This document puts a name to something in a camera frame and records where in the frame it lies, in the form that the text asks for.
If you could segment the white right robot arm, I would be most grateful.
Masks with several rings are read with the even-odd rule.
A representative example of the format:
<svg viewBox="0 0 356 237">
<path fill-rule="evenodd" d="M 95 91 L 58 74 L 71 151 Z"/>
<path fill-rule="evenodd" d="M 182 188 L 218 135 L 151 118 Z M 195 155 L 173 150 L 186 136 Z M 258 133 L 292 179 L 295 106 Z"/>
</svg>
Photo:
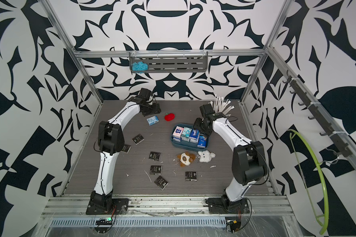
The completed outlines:
<svg viewBox="0 0 356 237">
<path fill-rule="evenodd" d="M 197 118 L 194 128 L 205 135 L 218 134 L 232 149 L 231 171 L 233 179 L 221 197 L 217 207 L 230 208 L 246 200 L 246 192 L 258 181 L 269 178 L 269 168 L 263 155 L 261 142 L 253 142 L 240 133 L 222 112 L 216 112 L 211 104 L 200 106 L 202 117 Z"/>
</svg>

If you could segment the dark blue Tempo tissue pack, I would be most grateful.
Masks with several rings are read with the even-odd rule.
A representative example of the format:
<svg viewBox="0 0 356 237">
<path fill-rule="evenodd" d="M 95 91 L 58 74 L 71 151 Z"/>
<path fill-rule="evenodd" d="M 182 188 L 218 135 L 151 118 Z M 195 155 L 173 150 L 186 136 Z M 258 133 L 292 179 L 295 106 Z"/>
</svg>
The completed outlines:
<svg viewBox="0 0 356 237">
<path fill-rule="evenodd" d="M 199 130 L 193 129 L 192 132 L 191 132 L 191 135 L 190 135 L 190 142 L 197 144 L 199 135 L 200 135 Z"/>
</svg>

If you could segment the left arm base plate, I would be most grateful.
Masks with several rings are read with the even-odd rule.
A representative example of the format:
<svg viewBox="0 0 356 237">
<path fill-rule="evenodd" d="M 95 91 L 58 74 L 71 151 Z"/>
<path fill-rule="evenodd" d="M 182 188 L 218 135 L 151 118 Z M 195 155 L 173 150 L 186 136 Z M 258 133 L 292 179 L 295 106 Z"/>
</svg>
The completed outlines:
<svg viewBox="0 0 356 237">
<path fill-rule="evenodd" d="M 129 201 L 128 198 L 90 198 L 86 215 L 110 215 L 113 212 L 123 214 L 128 210 Z"/>
</svg>

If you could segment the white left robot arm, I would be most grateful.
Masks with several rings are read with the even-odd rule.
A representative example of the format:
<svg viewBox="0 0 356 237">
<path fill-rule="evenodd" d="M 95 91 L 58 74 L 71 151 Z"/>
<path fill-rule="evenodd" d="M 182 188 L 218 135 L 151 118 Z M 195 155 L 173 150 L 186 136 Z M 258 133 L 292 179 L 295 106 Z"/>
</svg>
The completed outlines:
<svg viewBox="0 0 356 237">
<path fill-rule="evenodd" d="M 123 130 L 138 113 L 142 113 L 143 116 L 161 113 L 151 90 L 142 88 L 138 95 L 131 97 L 113 118 L 99 124 L 97 142 L 100 167 L 92 192 L 94 197 L 112 198 L 115 165 L 125 145 Z"/>
</svg>

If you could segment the pink Tempo tissue pack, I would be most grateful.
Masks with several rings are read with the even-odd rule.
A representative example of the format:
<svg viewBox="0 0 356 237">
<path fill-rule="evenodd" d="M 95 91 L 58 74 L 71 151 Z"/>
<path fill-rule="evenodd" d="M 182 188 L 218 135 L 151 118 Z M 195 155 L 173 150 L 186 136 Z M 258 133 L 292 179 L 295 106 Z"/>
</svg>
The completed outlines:
<svg viewBox="0 0 356 237">
<path fill-rule="evenodd" d="M 172 134 L 173 140 L 181 142 L 181 140 L 182 140 L 181 136 L 182 136 L 183 131 L 184 131 L 183 127 L 176 126 L 176 128 L 174 129 L 173 134 Z"/>
</svg>

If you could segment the blue cartoon tissue pack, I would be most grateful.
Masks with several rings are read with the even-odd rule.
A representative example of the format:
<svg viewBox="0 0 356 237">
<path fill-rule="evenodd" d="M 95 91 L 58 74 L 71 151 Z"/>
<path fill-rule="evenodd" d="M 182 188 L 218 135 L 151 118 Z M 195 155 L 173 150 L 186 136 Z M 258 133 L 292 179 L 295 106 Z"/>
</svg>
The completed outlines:
<svg viewBox="0 0 356 237">
<path fill-rule="evenodd" d="M 197 147 L 204 149 L 207 147 L 208 137 L 205 135 L 199 135 Z"/>
</svg>

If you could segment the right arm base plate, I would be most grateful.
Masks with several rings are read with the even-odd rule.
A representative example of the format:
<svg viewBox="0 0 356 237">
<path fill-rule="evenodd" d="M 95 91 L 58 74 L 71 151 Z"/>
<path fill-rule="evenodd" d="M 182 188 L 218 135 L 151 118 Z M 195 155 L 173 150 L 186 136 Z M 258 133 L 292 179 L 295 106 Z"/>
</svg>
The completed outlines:
<svg viewBox="0 0 356 237">
<path fill-rule="evenodd" d="M 249 214 L 250 207 L 247 198 L 232 202 L 226 196 L 208 198 L 205 200 L 210 214 Z"/>
</svg>

